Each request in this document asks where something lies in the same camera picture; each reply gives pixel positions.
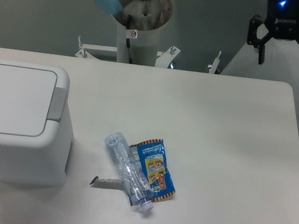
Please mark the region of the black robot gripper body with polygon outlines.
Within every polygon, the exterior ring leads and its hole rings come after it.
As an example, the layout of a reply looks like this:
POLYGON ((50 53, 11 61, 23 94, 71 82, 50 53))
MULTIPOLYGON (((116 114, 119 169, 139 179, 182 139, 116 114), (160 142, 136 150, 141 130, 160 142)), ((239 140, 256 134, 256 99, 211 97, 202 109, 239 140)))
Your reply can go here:
POLYGON ((265 27, 271 37, 295 40, 299 35, 299 0, 268 0, 265 27))

